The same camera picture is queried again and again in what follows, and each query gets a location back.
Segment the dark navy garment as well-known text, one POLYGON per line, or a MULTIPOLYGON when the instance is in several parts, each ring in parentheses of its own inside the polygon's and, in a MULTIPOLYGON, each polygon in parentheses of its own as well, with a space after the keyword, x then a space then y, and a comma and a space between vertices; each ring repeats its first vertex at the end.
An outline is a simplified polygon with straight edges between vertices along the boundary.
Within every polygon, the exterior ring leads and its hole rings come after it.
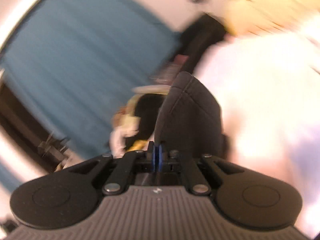
POLYGON ((193 158, 203 154, 225 159, 228 140, 222 131, 221 107, 193 75, 181 72, 159 110, 155 145, 193 158))

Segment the pile of mixed clothes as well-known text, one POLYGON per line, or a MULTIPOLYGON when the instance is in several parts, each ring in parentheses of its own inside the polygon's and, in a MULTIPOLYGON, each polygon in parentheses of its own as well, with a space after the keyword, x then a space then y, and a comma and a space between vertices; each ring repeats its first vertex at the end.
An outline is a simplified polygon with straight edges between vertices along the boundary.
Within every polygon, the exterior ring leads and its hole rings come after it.
POLYGON ((109 146, 114 158, 125 153, 146 150, 154 138, 155 123, 169 85, 150 85, 133 89, 134 96, 112 119, 109 146))

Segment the garment steamer stand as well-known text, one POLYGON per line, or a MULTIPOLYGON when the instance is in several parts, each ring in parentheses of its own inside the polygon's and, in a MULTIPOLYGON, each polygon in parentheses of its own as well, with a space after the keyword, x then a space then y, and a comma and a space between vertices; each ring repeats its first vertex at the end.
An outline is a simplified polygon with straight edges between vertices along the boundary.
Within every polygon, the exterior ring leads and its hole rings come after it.
POLYGON ((68 142, 68 137, 56 139, 53 137, 53 133, 51 133, 48 135, 47 140, 40 142, 37 147, 39 156, 45 161, 50 162, 55 172, 64 169, 68 161, 72 160, 74 152, 67 146, 68 142))

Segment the dark window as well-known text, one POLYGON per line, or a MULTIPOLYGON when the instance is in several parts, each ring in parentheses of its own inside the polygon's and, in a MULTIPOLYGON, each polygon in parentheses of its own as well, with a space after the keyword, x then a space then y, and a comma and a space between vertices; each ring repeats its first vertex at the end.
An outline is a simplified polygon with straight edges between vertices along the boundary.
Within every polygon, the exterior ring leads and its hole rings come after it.
POLYGON ((55 171, 56 159, 43 156, 38 151, 40 143, 48 139, 48 131, 25 109, 5 84, 1 85, 1 124, 28 157, 46 172, 55 171))

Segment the white bed sheet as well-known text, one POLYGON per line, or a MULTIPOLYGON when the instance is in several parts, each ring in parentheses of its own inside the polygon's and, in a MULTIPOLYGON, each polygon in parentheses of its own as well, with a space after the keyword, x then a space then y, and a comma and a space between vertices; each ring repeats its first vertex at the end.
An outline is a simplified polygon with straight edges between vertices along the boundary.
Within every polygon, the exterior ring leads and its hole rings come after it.
POLYGON ((295 186, 319 233, 319 23, 210 46, 195 76, 221 106, 229 160, 295 186))

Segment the yellow pillow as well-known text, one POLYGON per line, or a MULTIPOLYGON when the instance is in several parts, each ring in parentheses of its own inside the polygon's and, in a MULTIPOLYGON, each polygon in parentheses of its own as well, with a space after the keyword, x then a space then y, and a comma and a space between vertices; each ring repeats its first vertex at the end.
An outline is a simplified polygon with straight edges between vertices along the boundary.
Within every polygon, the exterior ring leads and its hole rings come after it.
POLYGON ((226 0, 223 25, 234 36, 298 27, 319 13, 319 0, 226 0))

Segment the teal curtain right of window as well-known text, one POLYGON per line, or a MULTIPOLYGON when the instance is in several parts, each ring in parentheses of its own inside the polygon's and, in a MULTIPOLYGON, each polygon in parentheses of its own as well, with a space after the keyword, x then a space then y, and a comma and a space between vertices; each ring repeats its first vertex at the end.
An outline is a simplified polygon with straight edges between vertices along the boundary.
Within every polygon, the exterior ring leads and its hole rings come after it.
POLYGON ((107 151, 116 110, 178 45, 176 33, 133 0, 42 0, 1 65, 38 122, 92 158, 107 151))

